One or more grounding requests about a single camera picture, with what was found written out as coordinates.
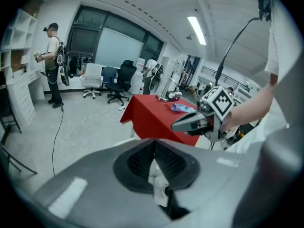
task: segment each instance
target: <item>hand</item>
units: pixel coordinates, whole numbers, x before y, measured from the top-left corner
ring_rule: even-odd
[[[42,55],[40,55],[40,56],[37,58],[37,61],[38,61],[38,62],[42,62],[42,61],[43,61]]]

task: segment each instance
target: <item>black cap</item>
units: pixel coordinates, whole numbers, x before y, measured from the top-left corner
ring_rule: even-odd
[[[58,28],[58,24],[57,23],[51,23],[49,26],[49,28]]]
[[[57,23],[51,23],[48,27],[44,27],[43,31],[47,31],[49,28],[55,28],[58,29],[58,24]]]

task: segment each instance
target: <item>gray floor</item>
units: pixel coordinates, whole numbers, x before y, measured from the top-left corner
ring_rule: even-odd
[[[121,106],[118,102],[107,104],[106,93],[97,95],[95,100],[91,96],[84,99],[81,92],[61,95],[65,105],[63,122],[55,143],[55,173],[66,167],[65,162],[70,165],[89,153],[110,148],[130,137],[132,123],[119,123],[124,110],[118,111]],[[53,142],[62,112],[60,108],[53,109],[47,103],[49,98],[50,95],[47,95],[45,101],[34,104],[36,116],[30,126],[23,129],[22,134],[11,133],[5,144],[11,154],[38,172],[38,175],[32,175],[21,168],[22,172],[19,173],[12,165],[9,167],[14,181],[28,193],[34,193],[53,176]],[[90,116],[95,117],[81,124]]]

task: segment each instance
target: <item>blue chair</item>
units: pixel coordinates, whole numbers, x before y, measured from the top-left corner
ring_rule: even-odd
[[[111,66],[107,66],[103,69],[101,75],[104,77],[103,84],[101,85],[101,90],[103,90],[104,84],[114,83],[114,79],[116,77],[116,69]]]

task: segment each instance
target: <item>table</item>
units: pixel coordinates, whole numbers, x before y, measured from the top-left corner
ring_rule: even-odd
[[[173,132],[171,124],[185,115],[183,112],[173,112],[171,106],[174,103],[196,108],[184,99],[177,102],[161,102],[155,95],[134,95],[120,122],[132,121],[133,129],[141,138],[169,139],[179,143],[195,146],[198,136],[190,136],[184,132]]]

